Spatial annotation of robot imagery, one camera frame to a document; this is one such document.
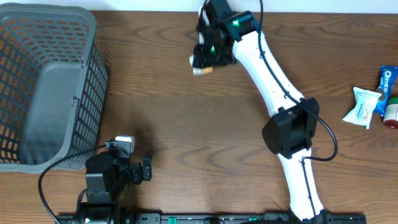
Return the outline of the orange snack packet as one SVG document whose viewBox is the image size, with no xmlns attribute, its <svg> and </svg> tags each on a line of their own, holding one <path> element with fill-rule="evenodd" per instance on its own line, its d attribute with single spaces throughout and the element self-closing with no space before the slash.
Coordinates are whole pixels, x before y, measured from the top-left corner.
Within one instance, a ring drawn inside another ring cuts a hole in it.
<svg viewBox="0 0 398 224">
<path fill-rule="evenodd" d="M 213 71 L 213 67 L 207 67 L 207 68 L 196 68 L 196 67 L 194 67 L 193 66 L 193 59 L 194 59 L 194 56 L 191 55 L 189 57 L 189 62 L 190 62 L 190 65 L 192 66 L 192 72 L 193 72 L 194 76 L 205 75 L 205 74 L 210 73 L 210 72 Z"/>
</svg>

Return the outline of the pale green wipes packet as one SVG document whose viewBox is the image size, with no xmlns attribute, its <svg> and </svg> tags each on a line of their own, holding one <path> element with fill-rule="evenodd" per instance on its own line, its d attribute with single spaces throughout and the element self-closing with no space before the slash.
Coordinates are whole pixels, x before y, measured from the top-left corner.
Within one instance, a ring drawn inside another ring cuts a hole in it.
<svg viewBox="0 0 398 224">
<path fill-rule="evenodd" d="M 353 92 L 356 105 L 343 118 L 343 121 L 355 125 L 365 126 L 366 129 L 369 129 L 373 112 L 381 94 L 358 87 L 354 87 Z"/>
</svg>

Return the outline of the blue Oreo cookie pack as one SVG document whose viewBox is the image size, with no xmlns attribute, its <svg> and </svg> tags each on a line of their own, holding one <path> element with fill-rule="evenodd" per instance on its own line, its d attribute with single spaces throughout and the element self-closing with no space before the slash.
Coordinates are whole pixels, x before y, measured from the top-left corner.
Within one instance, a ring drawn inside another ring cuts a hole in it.
<svg viewBox="0 0 398 224">
<path fill-rule="evenodd" d="M 380 93 L 380 97 L 377 101 L 375 113 L 384 116 L 387 101 L 391 95 L 393 86 L 397 79 L 397 66 L 382 65 L 380 67 L 380 84 L 376 89 L 376 92 Z"/>
</svg>

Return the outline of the green lid white jar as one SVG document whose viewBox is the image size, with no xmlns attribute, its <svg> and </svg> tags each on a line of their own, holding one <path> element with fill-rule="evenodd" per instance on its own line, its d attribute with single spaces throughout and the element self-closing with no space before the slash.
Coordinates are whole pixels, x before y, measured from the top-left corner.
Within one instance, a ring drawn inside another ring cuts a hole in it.
<svg viewBox="0 0 398 224">
<path fill-rule="evenodd" d="M 389 98 L 385 108 L 385 113 L 383 117 L 383 124 L 391 129 L 397 129 L 398 127 L 398 97 Z"/>
</svg>

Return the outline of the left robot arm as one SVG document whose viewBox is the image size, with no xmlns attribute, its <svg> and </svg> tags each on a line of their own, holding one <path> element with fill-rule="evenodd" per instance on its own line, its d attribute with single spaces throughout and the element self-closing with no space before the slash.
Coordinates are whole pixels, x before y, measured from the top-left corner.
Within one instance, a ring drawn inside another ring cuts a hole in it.
<svg viewBox="0 0 398 224">
<path fill-rule="evenodd" d="M 129 155 L 104 151 L 89 158 L 86 166 L 86 202 L 77 206 L 72 223 L 135 223 L 136 218 L 119 199 L 128 185 L 152 178 L 152 160 L 130 162 Z"/>
</svg>

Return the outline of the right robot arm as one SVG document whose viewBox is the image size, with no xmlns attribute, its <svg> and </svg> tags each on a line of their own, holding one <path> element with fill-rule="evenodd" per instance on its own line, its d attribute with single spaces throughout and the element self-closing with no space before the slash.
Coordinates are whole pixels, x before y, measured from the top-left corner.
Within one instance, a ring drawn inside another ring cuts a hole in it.
<svg viewBox="0 0 398 224">
<path fill-rule="evenodd" d="M 205 1 L 198 12 L 190 65 L 194 75 L 241 63 L 266 104 L 269 121 L 262 129 L 268 149 L 284 170 L 290 209 L 302 222 L 314 222 L 323 211 L 313 179 L 312 137 L 320 122 L 316 99 L 306 99 L 286 77 L 252 12 L 236 12 L 227 1 Z"/>
</svg>

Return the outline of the white barcode scanner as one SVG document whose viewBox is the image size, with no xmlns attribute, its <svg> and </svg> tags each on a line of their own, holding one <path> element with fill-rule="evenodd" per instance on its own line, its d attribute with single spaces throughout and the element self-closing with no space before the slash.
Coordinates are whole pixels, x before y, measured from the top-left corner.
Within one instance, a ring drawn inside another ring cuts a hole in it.
<svg viewBox="0 0 398 224">
<path fill-rule="evenodd" d="M 205 8 L 205 5 L 202 5 L 202 7 L 200 8 L 198 24 L 197 24 L 197 32 L 199 35 L 199 44 L 205 43 L 205 39 L 203 36 L 203 30 L 206 27 L 206 13 L 204 12 L 204 8 Z"/>
</svg>

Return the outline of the grey plastic mesh basket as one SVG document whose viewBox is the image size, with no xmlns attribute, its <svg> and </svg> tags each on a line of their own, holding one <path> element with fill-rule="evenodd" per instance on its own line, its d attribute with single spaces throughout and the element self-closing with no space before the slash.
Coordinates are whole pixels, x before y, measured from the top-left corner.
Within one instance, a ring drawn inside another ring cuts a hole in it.
<svg viewBox="0 0 398 224">
<path fill-rule="evenodd" d="M 108 72 L 81 7 L 1 5 L 1 170 L 76 170 L 96 144 Z"/>
</svg>

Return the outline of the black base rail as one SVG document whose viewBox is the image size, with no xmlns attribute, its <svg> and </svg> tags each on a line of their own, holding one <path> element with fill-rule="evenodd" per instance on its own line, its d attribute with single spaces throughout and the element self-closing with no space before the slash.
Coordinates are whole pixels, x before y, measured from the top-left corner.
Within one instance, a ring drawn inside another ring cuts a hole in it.
<svg viewBox="0 0 398 224">
<path fill-rule="evenodd" d="M 322 212 L 311 220 L 301 221 L 291 213 L 265 213 L 263 215 L 161 215 L 137 213 L 122 215 L 119 220 L 106 217 L 59 215 L 61 223 L 135 223 L 135 224 L 238 224 L 238 223 L 319 223 L 319 224 L 367 224 L 365 215 L 335 215 Z"/>
</svg>

